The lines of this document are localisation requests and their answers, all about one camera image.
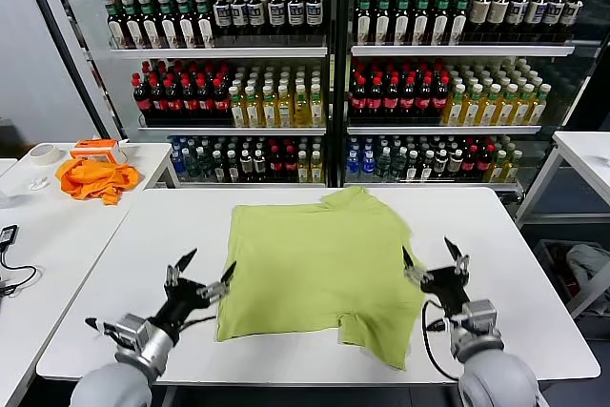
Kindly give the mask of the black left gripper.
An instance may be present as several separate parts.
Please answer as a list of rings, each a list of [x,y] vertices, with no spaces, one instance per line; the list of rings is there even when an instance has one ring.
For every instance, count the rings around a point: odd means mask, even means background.
[[[197,249],[192,249],[182,255],[174,265],[167,267],[164,285],[166,302],[149,318],[153,326],[165,332],[179,332],[193,311],[207,309],[211,302],[217,302],[229,293],[236,267],[235,261],[218,281],[204,287],[200,283],[180,277],[196,252]]]

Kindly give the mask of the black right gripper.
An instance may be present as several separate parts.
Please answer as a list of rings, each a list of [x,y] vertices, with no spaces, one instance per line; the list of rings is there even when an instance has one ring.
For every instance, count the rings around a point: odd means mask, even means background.
[[[464,254],[457,244],[448,237],[444,242],[455,261],[455,267],[444,267],[426,271],[411,258],[408,250],[402,247],[404,275],[411,283],[420,283],[420,290],[435,295],[446,315],[458,315],[462,306],[470,301],[464,287],[468,284],[470,256]]]

